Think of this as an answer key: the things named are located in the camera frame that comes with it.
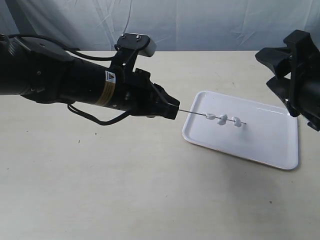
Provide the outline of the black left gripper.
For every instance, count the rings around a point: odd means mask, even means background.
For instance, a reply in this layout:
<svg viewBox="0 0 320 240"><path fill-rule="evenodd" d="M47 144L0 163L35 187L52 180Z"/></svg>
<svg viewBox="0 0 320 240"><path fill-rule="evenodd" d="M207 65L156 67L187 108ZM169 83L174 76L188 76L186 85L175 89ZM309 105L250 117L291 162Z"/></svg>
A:
<svg viewBox="0 0 320 240"><path fill-rule="evenodd" d="M180 101L170 96L165 89L150 81L151 74L148 71L136 68L135 71L126 71L123 67L116 67L116 109L123 111L120 118L134 117L163 117L175 119L178 114ZM157 104L160 92L164 99L170 104Z"/></svg>

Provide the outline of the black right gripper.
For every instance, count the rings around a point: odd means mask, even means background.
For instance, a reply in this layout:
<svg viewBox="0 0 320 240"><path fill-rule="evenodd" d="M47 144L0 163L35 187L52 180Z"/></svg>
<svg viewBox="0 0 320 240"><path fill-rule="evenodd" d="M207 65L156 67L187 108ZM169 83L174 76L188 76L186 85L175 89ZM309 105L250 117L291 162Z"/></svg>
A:
<svg viewBox="0 0 320 240"><path fill-rule="evenodd" d="M281 100L291 117L304 116L312 129L320 130L320 51L311 34L294 30L283 42L287 47L264 47L256 60L274 75L267 87Z"/></svg>

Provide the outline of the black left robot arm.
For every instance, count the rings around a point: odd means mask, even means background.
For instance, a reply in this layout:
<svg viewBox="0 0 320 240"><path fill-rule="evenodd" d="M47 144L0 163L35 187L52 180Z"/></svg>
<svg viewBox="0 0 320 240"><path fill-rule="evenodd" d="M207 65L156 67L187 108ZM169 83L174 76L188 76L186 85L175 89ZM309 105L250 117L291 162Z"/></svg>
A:
<svg viewBox="0 0 320 240"><path fill-rule="evenodd" d="M30 34L1 35L0 93L39 104L66 104L74 114L109 126L128 116L176 118L180 102L135 68L151 57L147 35L123 34L111 57L80 53L62 42Z"/></svg>

